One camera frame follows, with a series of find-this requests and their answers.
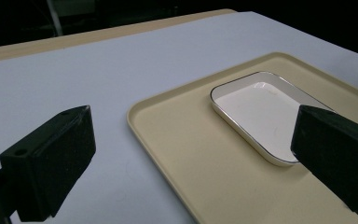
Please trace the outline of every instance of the tray rim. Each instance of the tray rim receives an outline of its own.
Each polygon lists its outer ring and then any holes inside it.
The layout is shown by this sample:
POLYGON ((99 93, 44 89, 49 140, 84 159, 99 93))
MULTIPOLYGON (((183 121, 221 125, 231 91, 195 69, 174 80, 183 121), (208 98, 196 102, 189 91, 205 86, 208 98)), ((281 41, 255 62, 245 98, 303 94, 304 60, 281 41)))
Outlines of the tray rim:
POLYGON ((271 59, 274 59, 277 57, 278 58, 281 57, 286 60, 289 60, 290 62, 296 63, 296 64, 310 70, 312 73, 316 73, 316 75, 323 76, 323 78, 326 78, 326 79, 330 80, 331 82, 334 82, 335 85, 339 86, 340 88, 344 88, 345 90, 349 91, 350 93, 358 96, 358 89, 353 87, 352 85, 350 85, 336 77, 332 77, 331 75, 326 74, 324 71, 322 71, 312 65, 309 65, 308 63, 305 63, 305 62, 299 60, 295 56, 292 56, 292 55, 284 53, 284 52, 274 51, 274 52, 253 58, 252 60, 249 60, 247 62, 243 62, 243 63, 237 64, 237 65, 231 66, 227 69, 222 69, 221 71, 217 71, 217 72, 210 74, 206 77, 201 77, 201 78, 197 78, 197 79, 188 81, 187 83, 179 85, 174 88, 171 88, 170 90, 163 91, 163 92, 156 93, 154 95, 145 97, 144 99, 141 99, 138 102, 134 103, 127 112, 127 122, 128 122, 129 127, 131 128, 132 133, 135 135, 137 140, 141 143, 141 145, 145 149, 146 153, 152 159, 152 162, 156 164, 160 173, 167 180, 167 183, 172 187, 174 192, 178 195, 178 199, 184 204, 184 206, 188 209, 188 212, 197 221, 201 220, 201 215, 197 213, 197 211, 193 208, 192 204, 186 202, 186 200, 187 200, 186 196, 182 193, 182 191, 178 188, 178 186, 176 186, 174 184, 175 183, 174 179, 170 178, 165 167, 162 164, 160 164, 160 161, 158 160, 156 155, 154 155, 153 150, 150 150, 148 144, 146 143, 147 141, 142 137, 142 135, 139 133, 138 128, 134 124, 133 118, 136 117, 136 114, 138 112, 140 112, 140 111, 142 112, 143 109, 148 108, 150 106, 150 104, 155 105, 155 104, 164 102, 167 99, 171 99, 171 98, 173 98, 173 96, 180 95, 180 94, 183 94, 189 90, 196 89, 200 82, 203 82, 203 81, 208 82, 207 80, 209 80, 209 79, 212 79, 212 80, 219 79, 220 74, 222 72, 224 72, 224 73, 225 72, 228 72, 228 73, 240 72, 241 70, 243 70, 245 68, 249 68, 254 65, 257 65, 258 63, 260 63, 260 61, 265 62, 265 61, 268 61, 268 60, 271 60, 271 59))

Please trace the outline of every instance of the white ceramic plate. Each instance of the white ceramic plate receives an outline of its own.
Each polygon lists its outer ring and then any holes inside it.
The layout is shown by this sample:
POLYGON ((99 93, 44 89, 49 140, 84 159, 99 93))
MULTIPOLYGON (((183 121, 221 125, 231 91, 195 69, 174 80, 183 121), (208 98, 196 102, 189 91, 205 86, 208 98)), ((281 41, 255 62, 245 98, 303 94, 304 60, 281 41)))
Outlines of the white ceramic plate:
POLYGON ((275 165, 298 163, 290 145, 300 105, 328 109, 283 78, 258 72, 217 86, 213 109, 266 160, 275 165))

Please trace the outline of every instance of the white table surface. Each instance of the white table surface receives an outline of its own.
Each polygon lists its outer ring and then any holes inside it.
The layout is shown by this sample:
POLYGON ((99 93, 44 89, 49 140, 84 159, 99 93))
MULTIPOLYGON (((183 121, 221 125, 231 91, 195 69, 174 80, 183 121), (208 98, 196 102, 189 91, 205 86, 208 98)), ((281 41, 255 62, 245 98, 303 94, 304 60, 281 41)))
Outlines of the white table surface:
MULTIPOLYGON (((90 105, 97 152, 45 223, 195 223, 132 135, 146 97, 272 51, 358 88, 358 54, 254 12, 0 61, 0 153, 57 113, 90 105)), ((11 217, 20 223, 17 214, 11 217)))

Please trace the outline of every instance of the beige tray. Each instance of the beige tray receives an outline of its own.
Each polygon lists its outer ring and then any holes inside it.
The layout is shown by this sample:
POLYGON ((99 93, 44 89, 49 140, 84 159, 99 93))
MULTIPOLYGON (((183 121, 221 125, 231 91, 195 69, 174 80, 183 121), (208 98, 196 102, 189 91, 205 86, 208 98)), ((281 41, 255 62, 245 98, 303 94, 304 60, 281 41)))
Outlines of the beige tray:
POLYGON ((128 123, 199 223, 358 223, 303 165, 269 163, 213 111, 213 87, 258 71, 358 122, 358 90, 276 52, 145 99, 128 123))

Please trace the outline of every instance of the rectangular dish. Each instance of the rectangular dish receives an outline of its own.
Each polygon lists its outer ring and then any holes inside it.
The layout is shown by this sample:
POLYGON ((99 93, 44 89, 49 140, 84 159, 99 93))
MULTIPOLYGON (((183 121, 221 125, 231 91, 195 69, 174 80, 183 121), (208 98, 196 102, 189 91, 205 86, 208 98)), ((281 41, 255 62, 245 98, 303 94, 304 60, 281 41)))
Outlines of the rectangular dish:
POLYGON ((213 109, 267 161, 298 164, 290 148, 300 105, 331 110, 290 82, 257 72, 212 89, 213 109))

